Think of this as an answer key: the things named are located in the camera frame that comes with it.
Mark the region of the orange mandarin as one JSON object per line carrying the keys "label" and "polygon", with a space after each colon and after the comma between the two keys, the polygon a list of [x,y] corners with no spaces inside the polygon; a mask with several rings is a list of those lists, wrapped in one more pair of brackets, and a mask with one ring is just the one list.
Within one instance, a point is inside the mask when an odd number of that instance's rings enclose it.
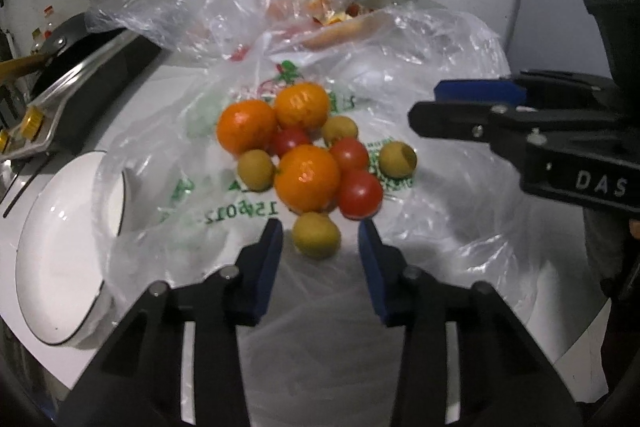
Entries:
{"label": "orange mandarin", "polygon": [[296,213],[322,212],[334,203],[341,169],[328,150],[299,145],[279,161],[273,187],[280,201]]}
{"label": "orange mandarin", "polygon": [[279,92],[274,99],[273,109],[282,129],[299,127],[316,131],[329,118],[330,98],[328,92],[317,83],[297,83]]}
{"label": "orange mandarin", "polygon": [[273,108],[262,100],[246,100],[229,105],[220,115],[216,138],[234,156],[249,150],[267,150],[277,129]]}

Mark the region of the steel induction cooker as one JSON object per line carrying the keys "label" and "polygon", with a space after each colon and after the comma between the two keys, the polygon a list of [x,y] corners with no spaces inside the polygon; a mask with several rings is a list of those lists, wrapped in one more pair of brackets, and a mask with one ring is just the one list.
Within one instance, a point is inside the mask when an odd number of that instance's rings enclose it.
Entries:
{"label": "steel induction cooker", "polygon": [[93,126],[160,54],[131,30],[90,34],[56,58],[36,81],[45,84],[22,121],[1,135],[1,159],[77,152]]}

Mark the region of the red tomato front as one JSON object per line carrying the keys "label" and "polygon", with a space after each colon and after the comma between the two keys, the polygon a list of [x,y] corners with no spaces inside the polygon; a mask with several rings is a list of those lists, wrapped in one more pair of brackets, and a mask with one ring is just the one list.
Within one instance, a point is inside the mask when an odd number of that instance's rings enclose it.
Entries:
{"label": "red tomato front", "polygon": [[380,210],[384,196],[378,178],[364,170],[349,170],[342,176],[337,206],[347,219],[370,218]]}

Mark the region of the orange mandarin back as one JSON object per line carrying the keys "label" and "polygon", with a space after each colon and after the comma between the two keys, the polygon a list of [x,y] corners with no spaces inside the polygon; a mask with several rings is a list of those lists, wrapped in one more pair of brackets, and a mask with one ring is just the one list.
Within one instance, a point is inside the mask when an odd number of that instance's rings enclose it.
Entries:
{"label": "orange mandarin back", "polygon": [[330,98],[328,92],[317,83],[297,83],[279,92],[274,99],[273,109],[282,129],[299,127],[316,131],[329,118]]}

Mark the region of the green longan front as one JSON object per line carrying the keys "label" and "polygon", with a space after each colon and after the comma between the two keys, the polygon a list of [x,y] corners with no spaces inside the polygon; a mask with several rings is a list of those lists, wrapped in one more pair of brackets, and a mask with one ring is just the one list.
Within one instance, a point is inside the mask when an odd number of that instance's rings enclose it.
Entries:
{"label": "green longan front", "polygon": [[292,228],[293,243],[304,256],[321,260],[334,256],[341,247],[342,234],[325,213],[305,212]]}

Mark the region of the green longan back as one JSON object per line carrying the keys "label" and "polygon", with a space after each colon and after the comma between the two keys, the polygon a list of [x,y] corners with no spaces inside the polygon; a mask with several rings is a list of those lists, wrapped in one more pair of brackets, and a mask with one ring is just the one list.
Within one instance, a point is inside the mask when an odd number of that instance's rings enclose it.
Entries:
{"label": "green longan back", "polygon": [[356,122],[349,117],[337,115],[330,117],[321,128],[321,135],[327,147],[345,138],[357,139],[359,130]]}

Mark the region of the green longan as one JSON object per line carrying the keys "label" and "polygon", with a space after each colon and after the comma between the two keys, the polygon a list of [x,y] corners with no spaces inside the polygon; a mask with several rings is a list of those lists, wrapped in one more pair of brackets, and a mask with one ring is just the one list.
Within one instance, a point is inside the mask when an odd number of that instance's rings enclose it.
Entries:
{"label": "green longan", "polygon": [[386,143],[378,153],[378,167],[384,176],[392,179],[406,179],[412,176],[418,165],[418,156],[411,146],[404,142]]}
{"label": "green longan", "polygon": [[244,185],[253,192],[263,192],[271,187],[274,177],[274,165],[264,150],[248,150],[240,156],[238,176]]}
{"label": "green longan", "polygon": [[345,138],[357,139],[359,130],[356,122],[349,117],[337,115],[330,117],[321,128],[321,135],[327,147]]}
{"label": "green longan", "polygon": [[305,212],[292,228],[293,243],[304,256],[321,260],[334,256],[341,247],[342,234],[325,213]]}

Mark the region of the red capped bottle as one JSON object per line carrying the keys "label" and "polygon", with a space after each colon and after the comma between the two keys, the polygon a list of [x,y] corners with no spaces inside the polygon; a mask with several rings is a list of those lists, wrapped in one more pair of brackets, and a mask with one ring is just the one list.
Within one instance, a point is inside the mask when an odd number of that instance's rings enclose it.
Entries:
{"label": "red capped bottle", "polygon": [[52,35],[52,32],[55,31],[55,27],[58,26],[56,23],[56,13],[54,7],[52,5],[47,6],[44,11],[44,21],[42,26],[42,34],[43,38],[47,39]]}

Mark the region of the white round plate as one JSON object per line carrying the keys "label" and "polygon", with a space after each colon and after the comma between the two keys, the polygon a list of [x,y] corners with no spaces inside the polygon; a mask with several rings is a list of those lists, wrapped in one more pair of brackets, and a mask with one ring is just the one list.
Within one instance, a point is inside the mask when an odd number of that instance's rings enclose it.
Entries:
{"label": "white round plate", "polygon": [[77,346],[112,307],[92,227],[92,191],[103,150],[71,160],[43,187],[18,242],[18,306],[32,333],[47,346]]}

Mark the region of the red tomato back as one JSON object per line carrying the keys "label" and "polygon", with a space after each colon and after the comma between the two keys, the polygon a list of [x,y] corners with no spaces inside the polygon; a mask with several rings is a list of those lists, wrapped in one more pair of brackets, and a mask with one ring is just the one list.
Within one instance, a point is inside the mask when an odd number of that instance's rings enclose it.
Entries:
{"label": "red tomato back", "polygon": [[311,139],[304,129],[291,127],[278,130],[271,139],[270,150],[272,155],[279,158],[284,156],[299,145],[311,144]]}

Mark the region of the printed plastic bag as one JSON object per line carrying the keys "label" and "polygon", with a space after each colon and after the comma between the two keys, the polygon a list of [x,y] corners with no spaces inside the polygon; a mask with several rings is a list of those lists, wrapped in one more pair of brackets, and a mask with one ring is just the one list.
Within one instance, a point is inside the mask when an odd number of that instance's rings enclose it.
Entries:
{"label": "printed plastic bag", "polygon": [[[332,114],[356,122],[372,155],[394,140],[416,151],[413,176],[382,182],[374,221],[383,239],[447,283],[494,284],[521,319],[539,308],[540,266],[553,254],[577,254],[576,210],[524,195],[514,168],[487,146],[420,139],[407,118],[440,80],[506,75],[498,36],[468,13],[382,11],[394,18],[390,28],[321,51],[275,46],[273,27],[239,63],[172,77],[186,92],[112,142],[94,184],[93,219],[103,236],[108,192],[126,176],[128,223],[117,239],[100,242],[119,312],[156,280],[203,280],[257,239],[270,218],[292,229],[295,213],[276,193],[250,192],[236,179],[215,127],[230,104],[272,102],[304,81],[328,92]],[[255,426],[383,426],[390,419],[402,334],[374,314],[356,223],[338,211],[331,217],[340,251],[312,261],[285,242],[266,316],[239,332]]]}

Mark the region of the plate of fruit peels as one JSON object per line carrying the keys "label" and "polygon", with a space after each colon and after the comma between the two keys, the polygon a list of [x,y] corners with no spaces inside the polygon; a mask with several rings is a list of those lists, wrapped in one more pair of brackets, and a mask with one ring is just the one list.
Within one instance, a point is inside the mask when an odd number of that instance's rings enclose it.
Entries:
{"label": "plate of fruit peels", "polygon": [[387,12],[350,0],[296,0],[290,9],[291,17],[272,30],[275,46],[321,51],[369,39],[394,22]]}

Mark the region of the red tomato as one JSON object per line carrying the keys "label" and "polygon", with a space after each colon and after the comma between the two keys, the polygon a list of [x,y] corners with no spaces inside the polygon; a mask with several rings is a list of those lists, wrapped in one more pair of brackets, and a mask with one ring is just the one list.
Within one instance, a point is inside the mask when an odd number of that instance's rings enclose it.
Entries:
{"label": "red tomato", "polygon": [[329,152],[342,171],[369,169],[369,153],[366,147],[351,136],[337,140]]}
{"label": "red tomato", "polygon": [[279,158],[284,156],[299,145],[311,144],[311,139],[304,129],[291,127],[278,130],[271,139],[270,150],[272,155]]}
{"label": "red tomato", "polygon": [[380,210],[384,196],[378,178],[364,170],[349,170],[342,176],[337,206],[347,219],[370,218]]}

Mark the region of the orange mandarin front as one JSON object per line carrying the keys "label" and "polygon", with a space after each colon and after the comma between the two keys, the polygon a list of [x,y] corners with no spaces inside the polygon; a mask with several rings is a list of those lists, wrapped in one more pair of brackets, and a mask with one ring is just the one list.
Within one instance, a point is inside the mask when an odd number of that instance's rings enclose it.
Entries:
{"label": "orange mandarin front", "polygon": [[279,161],[273,187],[280,201],[296,213],[322,212],[334,203],[341,169],[328,150],[299,145]]}

